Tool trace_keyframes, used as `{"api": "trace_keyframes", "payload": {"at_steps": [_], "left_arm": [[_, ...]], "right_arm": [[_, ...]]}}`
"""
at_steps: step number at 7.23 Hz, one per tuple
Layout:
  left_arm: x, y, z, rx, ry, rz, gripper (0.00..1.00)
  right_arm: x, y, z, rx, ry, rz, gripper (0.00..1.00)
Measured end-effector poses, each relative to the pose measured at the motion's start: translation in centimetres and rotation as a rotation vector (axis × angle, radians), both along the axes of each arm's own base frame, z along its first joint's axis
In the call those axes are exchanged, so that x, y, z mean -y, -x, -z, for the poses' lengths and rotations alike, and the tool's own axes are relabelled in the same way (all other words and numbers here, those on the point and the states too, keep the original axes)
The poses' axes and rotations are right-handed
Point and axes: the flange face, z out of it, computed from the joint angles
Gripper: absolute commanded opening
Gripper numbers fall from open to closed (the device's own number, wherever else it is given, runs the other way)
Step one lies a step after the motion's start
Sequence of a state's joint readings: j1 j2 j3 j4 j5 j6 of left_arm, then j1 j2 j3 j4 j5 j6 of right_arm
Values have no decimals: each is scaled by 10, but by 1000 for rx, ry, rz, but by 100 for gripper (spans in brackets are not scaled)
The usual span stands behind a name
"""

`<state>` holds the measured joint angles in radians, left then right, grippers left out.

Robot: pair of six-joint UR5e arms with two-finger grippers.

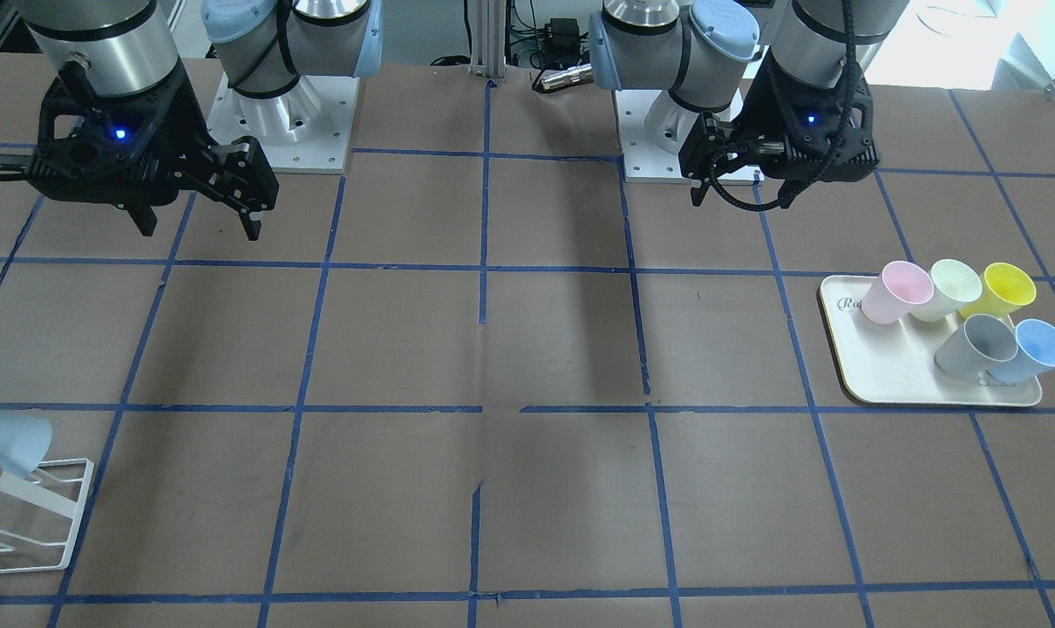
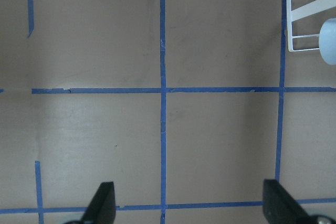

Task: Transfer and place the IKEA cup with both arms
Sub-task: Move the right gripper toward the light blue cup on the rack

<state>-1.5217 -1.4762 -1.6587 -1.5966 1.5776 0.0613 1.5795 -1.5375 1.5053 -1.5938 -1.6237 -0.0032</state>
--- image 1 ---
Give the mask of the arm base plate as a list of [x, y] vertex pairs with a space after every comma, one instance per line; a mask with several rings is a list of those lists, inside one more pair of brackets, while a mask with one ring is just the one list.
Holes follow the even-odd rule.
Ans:
[[272, 99], [250, 99], [220, 85], [206, 122], [220, 144], [257, 138], [277, 174], [343, 175], [360, 85], [356, 77], [304, 76]]
[[624, 179], [635, 183], [690, 184], [678, 154], [698, 119], [665, 91], [614, 91], [616, 130], [624, 151]]

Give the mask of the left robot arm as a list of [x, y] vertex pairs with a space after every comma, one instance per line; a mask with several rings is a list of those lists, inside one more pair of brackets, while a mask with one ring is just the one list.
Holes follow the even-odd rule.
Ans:
[[865, 66], [905, 1], [791, 1], [763, 39], [740, 1], [605, 1], [589, 27], [597, 85], [658, 92], [652, 130], [701, 206], [786, 209], [818, 182], [879, 167]]

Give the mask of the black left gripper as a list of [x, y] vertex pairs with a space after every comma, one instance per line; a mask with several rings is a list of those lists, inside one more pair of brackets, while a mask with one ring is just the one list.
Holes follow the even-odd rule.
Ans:
[[711, 113], [692, 123], [679, 152], [682, 174], [690, 176], [692, 207], [702, 207], [711, 190], [710, 174], [745, 166], [781, 180], [807, 180], [838, 138], [847, 82], [808, 85], [779, 66], [772, 56], [761, 63], [731, 130]]

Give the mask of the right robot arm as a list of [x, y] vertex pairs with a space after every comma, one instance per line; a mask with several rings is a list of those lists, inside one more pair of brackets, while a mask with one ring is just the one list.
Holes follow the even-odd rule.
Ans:
[[383, 58], [380, 1], [205, 1], [202, 20], [238, 135], [214, 138], [156, 1], [18, 1], [56, 79], [30, 156], [1, 158], [49, 199], [110, 204], [146, 237], [192, 190], [232, 208], [249, 240], [276, 206], [265, 147], [324, 120], [313, 77], [360, 79]]

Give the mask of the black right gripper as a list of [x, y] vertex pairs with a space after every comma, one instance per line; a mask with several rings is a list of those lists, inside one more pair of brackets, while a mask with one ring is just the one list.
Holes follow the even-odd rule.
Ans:
[[153, 237], [157, 207], [193, 190], [236, 211], [256, 242], [279, 195], [257, 138], [223, 146], [210, 135], [183, 63], [137, 94], [108, 97], [89, 68], [66, 61], [43, 97], [26, 175], [50, 199], [121, 208], [143, 237]]

